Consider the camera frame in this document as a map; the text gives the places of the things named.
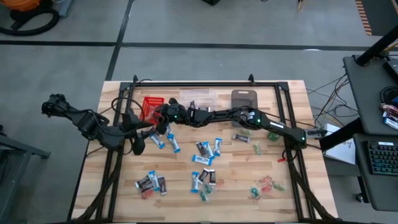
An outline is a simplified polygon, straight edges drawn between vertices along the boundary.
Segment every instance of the red container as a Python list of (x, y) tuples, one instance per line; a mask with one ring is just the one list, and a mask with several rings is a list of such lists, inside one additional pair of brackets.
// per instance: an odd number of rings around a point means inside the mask
[(142, 109), (144, 110), (145, 121), (150, 122), (152, 124), (156, 124), (156, 120), (153, 117), (153, 113), (155, 109), (164, 103), (164, 98), (162, 97), (150, 97), (145, 96), (144, 102), (142, 103)]

